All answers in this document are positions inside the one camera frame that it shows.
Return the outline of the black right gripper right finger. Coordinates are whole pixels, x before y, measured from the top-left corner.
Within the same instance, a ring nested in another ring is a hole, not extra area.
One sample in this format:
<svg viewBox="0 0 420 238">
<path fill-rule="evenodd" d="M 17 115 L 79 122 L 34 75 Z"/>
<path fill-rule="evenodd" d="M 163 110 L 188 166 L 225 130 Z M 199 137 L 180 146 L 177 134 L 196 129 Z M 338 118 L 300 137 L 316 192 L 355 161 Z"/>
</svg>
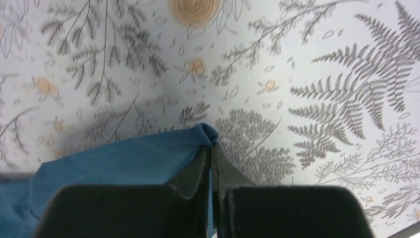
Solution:
<svg viewBox="0 0 420 238">
<path fill-rule="evenodd" d="M 211 148 L 212 220 L 218 238 L 222 237 L 224 199 L 229 188 L 254 185 L 227 158 L 222 146 L 216 143 Z"/>
</svg>

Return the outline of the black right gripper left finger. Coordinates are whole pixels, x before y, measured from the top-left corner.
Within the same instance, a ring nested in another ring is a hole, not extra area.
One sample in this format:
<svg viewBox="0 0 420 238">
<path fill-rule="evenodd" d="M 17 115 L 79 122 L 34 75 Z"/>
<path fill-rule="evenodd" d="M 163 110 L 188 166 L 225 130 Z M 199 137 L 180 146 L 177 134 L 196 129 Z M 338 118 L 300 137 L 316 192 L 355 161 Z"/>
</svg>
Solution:
<svg viewBox="0 0 420 238">
<path fill-rule="evenodd" d="M 208 231 L 210 162 L 201 146 L 192 161 L 165 184 L 172 188 L 168 212 L 171 238 L 206 238 Z"/>
</svg>

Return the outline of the blue shirt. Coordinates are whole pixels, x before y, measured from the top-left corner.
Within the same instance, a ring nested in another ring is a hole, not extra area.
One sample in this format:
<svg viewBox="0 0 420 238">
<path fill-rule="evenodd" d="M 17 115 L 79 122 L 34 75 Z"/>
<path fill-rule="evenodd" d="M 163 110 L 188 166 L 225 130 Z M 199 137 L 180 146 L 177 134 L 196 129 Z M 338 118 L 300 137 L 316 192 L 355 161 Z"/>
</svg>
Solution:
<svg viewBox="0 0 420 238">
<path fill-rule="evenodd" d="M 48 202 L 70 184 L 162 184 L 201 146 L 217 142 L 205 123 L 124 139 L 41 164 L 29 178 L 0 184 L 0 235 L 29 238 Z"/>
</svg>

